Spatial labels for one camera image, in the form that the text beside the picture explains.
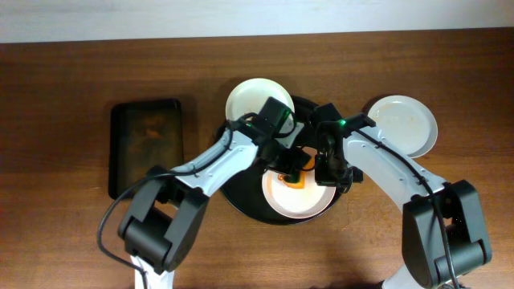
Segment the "orange green scrub sponge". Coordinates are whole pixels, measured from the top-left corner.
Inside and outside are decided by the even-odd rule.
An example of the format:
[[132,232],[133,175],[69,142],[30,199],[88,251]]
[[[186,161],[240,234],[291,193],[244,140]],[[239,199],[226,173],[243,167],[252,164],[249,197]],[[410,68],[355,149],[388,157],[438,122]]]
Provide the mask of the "orange green scrub sponge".
[[305,187],[305,179],[307,172],[314,170],[315,168],[315,158],[311,158],[309,162],[300,170],[298,175],[288,176],[288,175],[279,175],[278,180],[284,183],[287,187],[292,189],[303,189]]

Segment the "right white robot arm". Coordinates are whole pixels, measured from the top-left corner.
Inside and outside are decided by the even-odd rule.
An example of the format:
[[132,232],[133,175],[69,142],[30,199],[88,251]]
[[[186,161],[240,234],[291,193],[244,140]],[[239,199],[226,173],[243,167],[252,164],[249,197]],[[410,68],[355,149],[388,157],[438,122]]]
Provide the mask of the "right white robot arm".
[[460,286],[458,278],[492,260],[479,194],[468,181],[450,183],[395,148],[369,117],[343,118],[333,104],[309,117],[320,155],[318,185],[347,190],[366,174],[402,213],[401,268],[383,288]]

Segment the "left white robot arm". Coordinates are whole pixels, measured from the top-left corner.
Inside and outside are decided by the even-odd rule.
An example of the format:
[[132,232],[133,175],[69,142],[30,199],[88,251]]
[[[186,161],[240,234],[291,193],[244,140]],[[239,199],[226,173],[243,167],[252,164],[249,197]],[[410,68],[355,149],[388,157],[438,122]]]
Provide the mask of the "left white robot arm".
[[118,234],[143,287],[145,264],[157,274],[172,272],[190,252],[210,197],[234,175],[255,162],[297,183],[310,157],[293,146],[300,133],[294,112],[268,98],[259,112],[226,123],[217,143],[192,161],[147,176],[129,190],[133,195]]

